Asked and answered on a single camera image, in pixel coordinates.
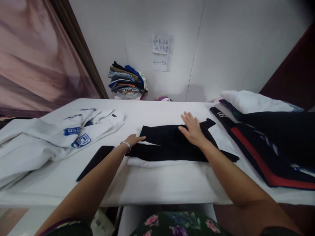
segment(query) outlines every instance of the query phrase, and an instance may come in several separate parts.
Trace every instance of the folded clothes pile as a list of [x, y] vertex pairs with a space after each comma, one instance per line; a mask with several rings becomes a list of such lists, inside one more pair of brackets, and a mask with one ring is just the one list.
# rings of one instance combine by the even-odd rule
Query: folded clothes pile
[[108, 87], [121, 98], [140, 99], [143, 93], [148, 92], [144, 74], [131, 66], [122, 67], [114, 61], [108, 72], [108, 78], [111, 78]]
[[248, 91], [223, 91], [210, 111], [270, 187], [315, 190], [315, 113]]

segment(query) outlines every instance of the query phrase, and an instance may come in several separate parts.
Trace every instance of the pink curtain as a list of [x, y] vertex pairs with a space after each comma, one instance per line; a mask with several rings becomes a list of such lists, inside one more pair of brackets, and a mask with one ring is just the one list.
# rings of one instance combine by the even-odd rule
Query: pink curtain
[[48, 0], [0, 2], [0, 115], [40, 117], [100, 98]]

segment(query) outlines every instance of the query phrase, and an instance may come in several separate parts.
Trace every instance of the floral skirt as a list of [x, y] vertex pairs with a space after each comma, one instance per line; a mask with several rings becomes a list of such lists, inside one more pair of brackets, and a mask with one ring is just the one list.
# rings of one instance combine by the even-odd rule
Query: floral skirt
[[131, 236], [231, 235], [208, 216], [194, 212], [159, 212], [152, 215]]

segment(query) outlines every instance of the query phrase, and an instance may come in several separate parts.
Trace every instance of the smartphone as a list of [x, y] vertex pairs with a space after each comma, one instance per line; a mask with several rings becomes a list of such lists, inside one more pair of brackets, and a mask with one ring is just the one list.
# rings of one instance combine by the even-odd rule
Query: smartphone
[[113, 149], [114, 146], [101, 146], [76, 181], [79, 182], [81, 179], [83, 179], [83, 177], [86, 176], [94, 167], [96, 167]]

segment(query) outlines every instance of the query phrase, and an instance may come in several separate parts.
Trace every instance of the white wall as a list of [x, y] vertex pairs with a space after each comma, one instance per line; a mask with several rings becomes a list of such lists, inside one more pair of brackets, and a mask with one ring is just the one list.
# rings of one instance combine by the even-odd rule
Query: white wall
[[312, 22], [299, 1], [206, 1], [186, 101], [259, 92]]
[[[299, 0], [70, 0], [110, 98], [116, 60], [142, 71], [149, 100], [206, 102], [259, 92], [312, 18]], [[152, 71], [153, 33], [174, 36], [171, 72]]]

